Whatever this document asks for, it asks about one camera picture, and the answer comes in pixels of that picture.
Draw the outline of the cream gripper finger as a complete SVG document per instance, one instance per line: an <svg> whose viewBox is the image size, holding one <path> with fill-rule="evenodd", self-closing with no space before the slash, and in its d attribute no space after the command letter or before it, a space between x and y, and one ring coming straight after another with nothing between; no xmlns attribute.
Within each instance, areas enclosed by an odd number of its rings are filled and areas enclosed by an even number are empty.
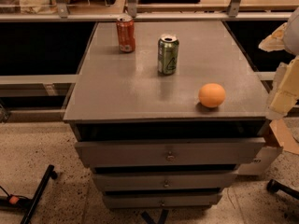
<svg viewBox="0 0 299 224"><path fill-rule="evenodd" d="M266 117L281 119L299 100L299 56L289 64L281 63L274 75L273 89L267 100Z"/></svg>
<svg viewBox="0 0 299 224"><path fill-rule="evenodd" d="M271 35L261 41L258 48L267 52L284 50L283 37L286 26L286 22L281 24Z"/></svg>

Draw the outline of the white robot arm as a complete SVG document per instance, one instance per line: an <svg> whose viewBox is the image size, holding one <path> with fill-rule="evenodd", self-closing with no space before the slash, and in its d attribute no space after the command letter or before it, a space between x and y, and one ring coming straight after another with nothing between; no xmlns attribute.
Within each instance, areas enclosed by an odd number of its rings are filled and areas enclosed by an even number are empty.
<svg viewBox="0 0 299 224"><path fill-rule="evenodd" d="M259 49L267 52L286 50L295 56L289 64L278 66L267 99L266 117L281 119L299 100L299 8L259 44Z"/></svg>

